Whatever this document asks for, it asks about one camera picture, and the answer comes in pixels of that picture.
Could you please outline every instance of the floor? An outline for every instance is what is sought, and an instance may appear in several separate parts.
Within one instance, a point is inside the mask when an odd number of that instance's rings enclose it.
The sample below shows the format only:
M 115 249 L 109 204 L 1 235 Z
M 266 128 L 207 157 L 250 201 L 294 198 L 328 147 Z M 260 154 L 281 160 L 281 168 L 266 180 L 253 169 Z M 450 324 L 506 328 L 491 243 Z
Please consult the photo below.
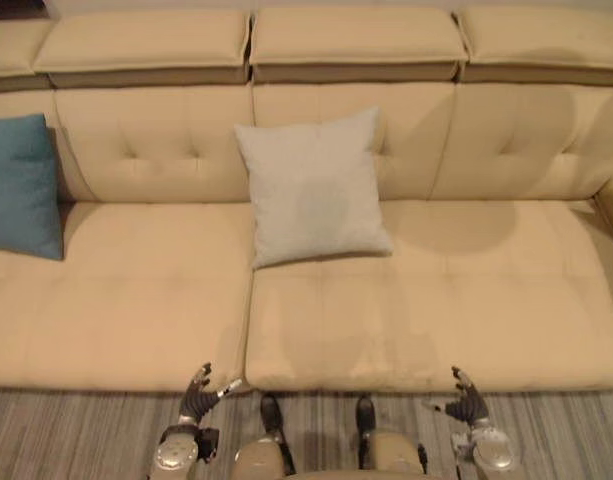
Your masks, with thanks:
M 0 390 L 0 479 L 144 479 L 178 395 L 87 394 Z M 232 458 L 262 433 L 259 393 L 217 405 L 204 426 L 221 430 L 220 449 L 197 479 L 228 478 Z M 354 407 L 348 394 L 279 397 L 286 436 L 300 472 L 353 468 Z M 429 473 L 456 479 L 451 431 L 430 395 L 374 395 L 378 427 L 410 435 L 428 452 Z M 492 417 L 519 446 L 528 478 L 613 480 L 613 391 L 487 396 Z M 476 478 L 462 466 L 462 479 Z

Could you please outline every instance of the throw pillow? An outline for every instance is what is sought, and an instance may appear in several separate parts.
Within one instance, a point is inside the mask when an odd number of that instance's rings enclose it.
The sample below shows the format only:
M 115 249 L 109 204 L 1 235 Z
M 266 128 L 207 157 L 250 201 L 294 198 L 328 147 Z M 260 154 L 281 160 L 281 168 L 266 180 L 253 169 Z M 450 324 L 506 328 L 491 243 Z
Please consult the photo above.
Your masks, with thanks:
M 56 168 L 44 115 L 0 119 L 0 249 L 63 258 Z
M 253 268 L 392 252 L 370 153 L 379 110 L 323 124 L 235 126 L 255 211 Z

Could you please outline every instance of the seat cushion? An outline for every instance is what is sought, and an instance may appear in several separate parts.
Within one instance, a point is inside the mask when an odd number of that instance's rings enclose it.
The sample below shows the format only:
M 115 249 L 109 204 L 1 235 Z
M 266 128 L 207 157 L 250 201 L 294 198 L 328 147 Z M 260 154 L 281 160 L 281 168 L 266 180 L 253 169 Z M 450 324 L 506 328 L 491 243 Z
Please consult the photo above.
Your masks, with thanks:
M 79 203 L 57 263 L 0 251 L 0 385 L 182 390 L 241 376 L 250 206 Z
M 613 234 L 590 201 L 382 204 L 388 258 L 255 272 L 261 389 L 613 386 Z

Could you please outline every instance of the beige leather sofa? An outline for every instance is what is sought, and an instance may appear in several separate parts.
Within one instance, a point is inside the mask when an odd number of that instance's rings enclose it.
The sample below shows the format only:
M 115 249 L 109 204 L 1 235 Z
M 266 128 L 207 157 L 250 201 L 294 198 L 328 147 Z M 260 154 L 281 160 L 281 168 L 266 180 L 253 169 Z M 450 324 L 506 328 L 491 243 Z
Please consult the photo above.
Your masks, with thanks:
M 0 23 L 0 117 L 46 115 L 66 246 L 0 251 L 0 385 L 181 390 L 210 360 L 214 386 L 613 387 L 613 16 L 250 18 Z M 375 105 L 394 254 L 253 272 L 233 125 Z

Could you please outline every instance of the backrest cushion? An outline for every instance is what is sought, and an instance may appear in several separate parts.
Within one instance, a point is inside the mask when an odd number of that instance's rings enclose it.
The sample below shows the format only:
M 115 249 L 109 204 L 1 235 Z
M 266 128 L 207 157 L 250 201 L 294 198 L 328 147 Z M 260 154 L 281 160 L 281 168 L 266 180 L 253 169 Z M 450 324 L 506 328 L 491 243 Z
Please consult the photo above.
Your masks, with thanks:
M 454 90 L 450 83 L 260 85 L 253 87 L 255 123 L 325 122 L 377 106 L 373 151 L 380 198 L 423 199 L 439 166 Z
M 58 90 L 83 178 L 103 202 L 248 200 L 233 125 L 252 125 L 238 86 Z
M 94 200 L 81 175 L 55 108 L 54 92 L 0 93 L 0 118 L 43 113 L 58 161 L 58 191 L 61 200 Z
M 433 199 L 585 199 L 613 174 L 613 88 L 462 84 Z

